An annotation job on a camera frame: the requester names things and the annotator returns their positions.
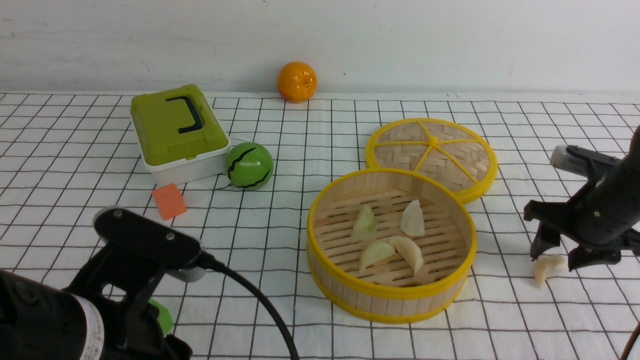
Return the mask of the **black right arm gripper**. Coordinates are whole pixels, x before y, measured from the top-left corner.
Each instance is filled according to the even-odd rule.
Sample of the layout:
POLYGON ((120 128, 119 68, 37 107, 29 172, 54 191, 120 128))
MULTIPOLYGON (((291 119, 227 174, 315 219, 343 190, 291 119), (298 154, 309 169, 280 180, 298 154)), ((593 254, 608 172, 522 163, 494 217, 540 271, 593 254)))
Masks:
POLYGON ((530 246, 531 260, 558 248, 562 235, 579 246, 567 255, 570 272, 593 265, 616 265, 620 250, 639 252, 639 174, 610 172, 590 181, 566 202, 531 200, 524 219, 539 222, 530 246))

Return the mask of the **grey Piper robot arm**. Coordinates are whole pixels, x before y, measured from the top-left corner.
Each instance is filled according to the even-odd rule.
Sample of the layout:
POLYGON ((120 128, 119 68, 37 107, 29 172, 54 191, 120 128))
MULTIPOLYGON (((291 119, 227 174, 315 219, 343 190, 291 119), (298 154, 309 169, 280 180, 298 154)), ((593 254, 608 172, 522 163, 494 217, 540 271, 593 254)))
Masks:
POLYGON ((70 285, 55 289, 1 272, 3 360, 189 360, 150 303, 167 267, 108 244, 70 285))

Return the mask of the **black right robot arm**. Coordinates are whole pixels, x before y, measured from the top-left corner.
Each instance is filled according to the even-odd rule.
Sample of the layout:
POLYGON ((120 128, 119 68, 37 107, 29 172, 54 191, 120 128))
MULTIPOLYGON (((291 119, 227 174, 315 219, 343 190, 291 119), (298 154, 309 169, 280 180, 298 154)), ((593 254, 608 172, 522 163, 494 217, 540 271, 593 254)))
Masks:
POLYGON ((622 251, 640 254, 640 142, 636 130, 624 158, 576 145, 558 145, 551 154, 554 168, 586 178, 565 202, 531 200, 525 221, 537 220, 530 257, 558 248, 562 236, 576 243, 567 256, 569 271, 592 265, 616 265, 622 251))

